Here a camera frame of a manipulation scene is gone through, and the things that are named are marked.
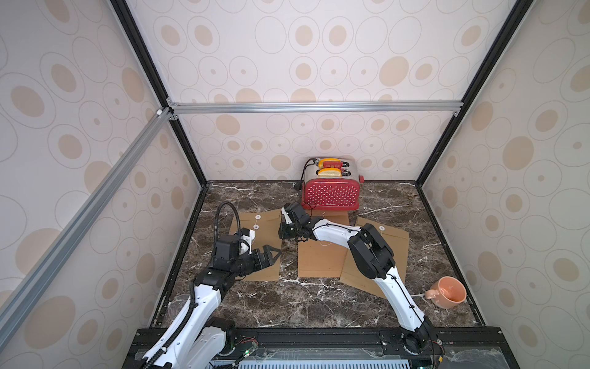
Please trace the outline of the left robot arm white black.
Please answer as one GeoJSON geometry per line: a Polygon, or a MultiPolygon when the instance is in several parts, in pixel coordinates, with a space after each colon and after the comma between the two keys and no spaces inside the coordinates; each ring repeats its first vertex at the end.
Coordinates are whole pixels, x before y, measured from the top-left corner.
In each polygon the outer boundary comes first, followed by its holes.
{"type": "Polygon", "coordinates": [[[236,278],[275,264],[282,251],[253,249],[255,232],[241,229],[214,240],[212,259],[191,283],[190,298],[171,326],[141,359],[143,368],[206,368],[226,346],[227,329],[207,326],[236,278]]]}

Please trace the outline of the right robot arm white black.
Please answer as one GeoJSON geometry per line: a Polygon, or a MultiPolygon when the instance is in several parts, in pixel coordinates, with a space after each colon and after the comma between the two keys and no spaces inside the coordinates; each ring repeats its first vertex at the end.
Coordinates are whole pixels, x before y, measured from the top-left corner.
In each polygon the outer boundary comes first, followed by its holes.
{"type": "Polygon", "coordinates": [[[379,286],[393,308],[408,352],[418,355],[436,340],[432,322],[413,301],[396,267],[393,250],[375,226],[353,227],[313,217],[297,202],[286,204],[281,213],[281,239],[325,241],[350,250],[359,272],[379,286]]]}

